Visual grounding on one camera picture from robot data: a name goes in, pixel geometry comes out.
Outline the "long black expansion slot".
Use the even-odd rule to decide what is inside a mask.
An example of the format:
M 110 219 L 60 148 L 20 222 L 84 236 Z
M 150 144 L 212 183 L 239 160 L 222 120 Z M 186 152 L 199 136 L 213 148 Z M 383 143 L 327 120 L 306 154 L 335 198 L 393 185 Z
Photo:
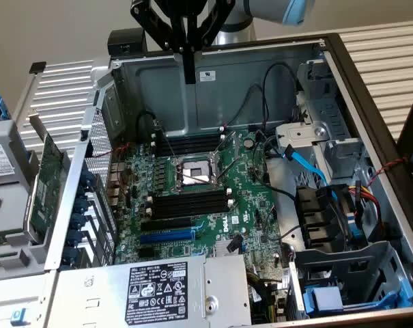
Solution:
M 189 217 L 185 217 L 142 222 L 140 225 L 140 229 L 142 232 L 152 232 L 159 230 L 175 230 L 180 228 L 190 228 L 192 225 L 192 219 Z

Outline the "green Dell motherboard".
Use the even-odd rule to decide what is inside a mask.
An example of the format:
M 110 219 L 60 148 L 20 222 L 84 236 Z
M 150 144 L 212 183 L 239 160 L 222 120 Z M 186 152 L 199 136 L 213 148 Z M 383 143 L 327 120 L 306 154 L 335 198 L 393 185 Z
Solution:
M 240 161 L 223 177 L 223 190 L 228 195 L 228 213 L 212 213 L 189 217 L 193 221 L 190 228 L 196 232 L 195 239 L 166 243 L 140 244 L 140 236 L 174 230 L 142 232 L 142 222 L 151 220 L 145 210 L 152 206 L 147 198 L 151 195 L 179 194 L 174 187 L 174 171 L 171 159 L 158 158 L 157 144 L 152 140 L 122 153 L 118 162 L 113 164 L 111 178 L 119 187 L 115 198 L 115 217 L 119 237 L 115 248 L 115 263 L 127 264 L 146 260 L 164 260 L 188 256 L 213 258 L 216 241 L 230 240 L 243 242 L 243 256 L 246 267 L 253 272 L 263 273 L 279 265 L 281 250 L 274 235 L 276 208 L 272 191 L 267 186 L 267 171 L 263 167 L 263 146 L 252 131 L 240 131 Z M 255 146 L 247 150 L 243 146 L 246 138 L 251 138 Z M 234 160 L 234 151 L 227 146 L 219 154 L 222 156 L 223 169 Z M 139 259 L 137 250 L 153 247 L 156 256 Z

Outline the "blue plastic disk tray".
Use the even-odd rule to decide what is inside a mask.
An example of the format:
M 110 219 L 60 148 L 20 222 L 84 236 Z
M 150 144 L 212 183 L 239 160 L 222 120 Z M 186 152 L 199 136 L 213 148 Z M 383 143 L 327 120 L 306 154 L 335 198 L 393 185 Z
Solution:
M 398 289 L 388 292 L 381 290 L 375 301 L 345 305 L 338 286 L 309 288 L 305 291 L 302 298 L 305 313 L 311 318 L 413 306 L 413 290 L 406 278 L 400 280 L 400 287 Z

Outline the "grey metal disk bay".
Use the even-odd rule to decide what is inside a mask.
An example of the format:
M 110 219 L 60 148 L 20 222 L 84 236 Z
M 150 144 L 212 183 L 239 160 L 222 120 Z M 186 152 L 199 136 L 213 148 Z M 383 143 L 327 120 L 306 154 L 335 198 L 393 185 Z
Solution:
M 309 288 L 338 286 L 343 303 L 349 305 L 375 301 L 381 290 L 398 289 L 400 280 L 405 278 L 412 287 L 397 251 L 387 241 L 337 253 L 298 251 L 289 263 L 286 317 L 311 318 L 305 313 L 302 298 Z

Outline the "silver metal drive cage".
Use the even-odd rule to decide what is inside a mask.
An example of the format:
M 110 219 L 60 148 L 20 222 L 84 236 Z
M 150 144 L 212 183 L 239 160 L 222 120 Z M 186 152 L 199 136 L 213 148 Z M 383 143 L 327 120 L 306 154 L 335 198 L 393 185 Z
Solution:
M 349 126 L 347 107 L 329 65 L 321 59 L 298 67 L 299 122 L 276 128 L 280 147 L 290 145 L 312 165 L 321 165 L 327 180 L 352 178 L 364 150 Z

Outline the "grey parts rack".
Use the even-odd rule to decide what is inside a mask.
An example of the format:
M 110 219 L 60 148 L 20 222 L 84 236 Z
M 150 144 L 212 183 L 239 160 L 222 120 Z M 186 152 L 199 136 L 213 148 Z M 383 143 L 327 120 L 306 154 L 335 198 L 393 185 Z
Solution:
M 26 150 L 13 120 L 0 121 L 0 144 L 14 167 L 14 175 L 0 178 L 0 232 L 24 233 L 26 209 L 39 160 L 33 151 Z M 16 252 L 15 259 L 0 266 L 0 280 L 41 274 L 44 270 L 52 232 L 49 230 L 42 244 L 26 243 L 19 246 L 2 245 L 0 254 Z

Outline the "metal socket cover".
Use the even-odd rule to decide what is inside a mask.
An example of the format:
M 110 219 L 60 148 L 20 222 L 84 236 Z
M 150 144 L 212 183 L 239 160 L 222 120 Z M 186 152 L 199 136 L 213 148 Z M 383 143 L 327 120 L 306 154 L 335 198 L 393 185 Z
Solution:
M 221 135 L 221 137 L 224 137 L 221 142 L 217 145 L 215 150 L 209 153 L 209 160 L 215 161 L 218 157 L 218 153 L 220 151 L 223 151 L 227 146 L 231 146 L 233 151 L 234 151 L 234 160 L 237 161 L 240 159 L 240 140 L 238 136 L 236 135 L 236 131 L 232 131 L 228 135 Z

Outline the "black RAM slot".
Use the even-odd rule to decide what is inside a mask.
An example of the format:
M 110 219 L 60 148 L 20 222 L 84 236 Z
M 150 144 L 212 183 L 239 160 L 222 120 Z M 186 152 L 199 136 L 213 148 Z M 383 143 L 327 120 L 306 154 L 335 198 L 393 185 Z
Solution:
M 208 142 L 208 141 L 217 141 L 220 143 L 220 137 L 217 136 L 212 136 L 212 137 L 182 137 L 182 138 L 175 138 L 175 139 L 170 139 L 171 142 L 176 142 L 176 143 L 195 143 L 195 142 Z
M 176 205 L 181 205 L 181 204 L 187 204 L 187 205 L 206 205 L 206 204 L 212 204 L 212 205 L 227 205 L 227 200 L 225 201 L 208 201 L 208 200 L 197 200 L 197 201 L 178 201 L 178 202 L 158 202 L 157 204 L 154 204 L 152 202 L 153 207 L 158 207 L 158 206 L 176 206 Z
M 174 130 L 167 131 L 163 128 L 154 128 L 152 134 L 155 134 L 156 137 L 166 137 L 169 139 L 182 138 L 182 137 L 220 137 L 222 132 L 219 129 L 215 130 L 206 130 L 206 131 L 185 131 L 185 130 Z
M 198 147 L 198 148 L 174 148 L 170 150 L 169 148 L 161 148 L 156 151 L 157 157 L 164 157 L 164 156 L 178 156 L 178 155 L 185 155 L 185 154 L 195 154 L 195 153 L 202 153 L 202 152 L 211 152 L 216 149 L 216 146 L 212 147 Z
M 204 203 L 157 203 L 150 206 L 152 213 L 157 217 L 181 217 L 190 215 L 203 215 L 209 213 L 227 213 L 229 207 L 226 202 Z
M 228 213 L 229 211 L 230 208 L 227 206 L 147 208 L 145 210 L 145 216 L 151 217 L 152 219 L 173 219 L 212 213 Z
M 173 195 L 151 195 L 147 199 L 151 200 L 154 204 L 157 204 L 158 202 L 178 202 L 197 200 L 225 201 L 228 199 L 228 195 L 226 193 L 226 190 L 219 189 L 192 193 L 179 193 Z
M 176 143 L 172 142 L 176 145 L 176 148 L 198 148 L 202 146 L 212 147 L 217 146 L 219 143 L 217 141 L 208 141 L 208 142 L 195 142 L 195 143 Z

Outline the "green graphics card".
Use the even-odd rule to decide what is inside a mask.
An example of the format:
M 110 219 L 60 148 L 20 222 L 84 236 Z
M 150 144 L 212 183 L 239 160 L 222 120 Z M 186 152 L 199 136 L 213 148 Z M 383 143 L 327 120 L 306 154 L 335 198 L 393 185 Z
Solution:
M 42 244 L 54 227 L 70 162 L 66 152 L 55 144 L 40 114 L 32 111 L 29 121 L 43 141 L 42 156 L 35 176 L 23 224 L 25 236 L 32 244 Z

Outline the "CPU socket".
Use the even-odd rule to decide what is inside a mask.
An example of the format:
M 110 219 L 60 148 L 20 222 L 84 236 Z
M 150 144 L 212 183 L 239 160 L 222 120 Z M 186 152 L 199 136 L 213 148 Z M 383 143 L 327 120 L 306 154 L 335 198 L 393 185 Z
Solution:
M 223 188 L 220 175 L 223 171 L 222 156 L 206 152 L 176 156 L 171 159 L 174 171 L 173 191 L 213 191 Z

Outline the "small blue case latch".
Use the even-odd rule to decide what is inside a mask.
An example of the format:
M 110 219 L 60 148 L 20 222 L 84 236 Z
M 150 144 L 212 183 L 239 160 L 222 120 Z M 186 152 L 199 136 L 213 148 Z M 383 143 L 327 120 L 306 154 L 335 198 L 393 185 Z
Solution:
M 24 327 L 29 324 L 27 320 L 27 308 L 21 307 L 12 311 L 10 324 L 12 327 Z

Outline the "blue expansion slot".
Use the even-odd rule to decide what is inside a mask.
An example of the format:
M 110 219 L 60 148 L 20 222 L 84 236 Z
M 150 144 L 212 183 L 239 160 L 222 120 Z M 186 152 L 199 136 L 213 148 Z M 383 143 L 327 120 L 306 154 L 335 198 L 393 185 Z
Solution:
M 166 243 L 175 241 L 186 241 L 195 239 L 196 232 L 191 229 L 187 230 L 174 230 L 168 232 L 161 232 L 155 234 L 144 234 L 140 236 L 140 244 L 152 244 L 152 243 Z

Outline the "thin metal locking lever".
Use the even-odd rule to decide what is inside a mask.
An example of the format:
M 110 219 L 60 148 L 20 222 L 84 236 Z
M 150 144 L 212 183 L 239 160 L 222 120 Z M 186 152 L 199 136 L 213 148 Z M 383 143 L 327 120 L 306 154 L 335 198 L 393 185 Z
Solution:
M 232 160 L 232 162 L 230 162 L 230 164 L 228 164 L 228 166 L 226 166 L 222 172 L 217 176 L 217 180 L 220 180 L 221 178 L 223 178 L 234 166 L 236 163 L 238 163 L 240 161 L 240 157 L 235 158 L 234 160 Z
M 158 127 L 156 131 L 156 156 L 158 158 L 168 158 L 181 156 L 182 153 L 176 148 L 176 145 L 166 136 L 162 127 Z

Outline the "open metal PC case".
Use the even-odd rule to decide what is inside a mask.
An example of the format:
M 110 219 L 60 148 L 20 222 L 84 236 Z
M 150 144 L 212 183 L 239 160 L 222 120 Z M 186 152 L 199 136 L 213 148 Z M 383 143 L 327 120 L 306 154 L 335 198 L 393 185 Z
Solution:
M 347 107 L 349 126 L 364 145 L 352 178 L 327 180 L 321 165 L 312 165 L 290 145 L 280 147 L 277 140 L 278 126 L 303 118 L 298 106 L 302 91 L 298 67 L 317 59 L 329 65 Z M 55 226 L 51 247 L 55 282 L 44 328 L 48 328 L 61 272 L 123 265 L 115 263 L 119 187 L 111 170 L 122 153 L 156 139 L 152 130 L 158 127 L 167 131 L 219 129 L 221 135 L 252 131 L 263 146 L 261 160 L 276 208 L 274 239 L 280 244 L 281 260 L 263 273 L 250 271 L 244 261 L 251 326 L 243 328 L 413 328 L 413 307 L 305 320 L 286 317 L 289 263 L 296 252 L 308 250 L 296 210 L 299 186 L 319 189 L 346 184 L 354 209 L 347 214 L 352 239 L 345 251 L 389 242 L 413 287 L 413 177 L 340 37 L 215 46 L 195 56 L 195 74 L 196 83 L 186 84 L 181 55 L 149 54 L 116 59 L 109 74 L 101 78 Z M 94 174 L 93 188 L 79 185 L 83 169 Z M 76 264 L 62 266 L 76 197 L 89 202 L 83 214 L 87 222 L 80 230 L 83 240 L 76 247 Z

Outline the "black box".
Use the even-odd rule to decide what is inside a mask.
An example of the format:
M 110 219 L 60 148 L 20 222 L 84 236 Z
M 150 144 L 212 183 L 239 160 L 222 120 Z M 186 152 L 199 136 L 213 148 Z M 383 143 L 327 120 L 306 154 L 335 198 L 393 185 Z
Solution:
M 144 28 L 113 30 L 107 40 L 107 50 L 111 59 L 147 53 Z

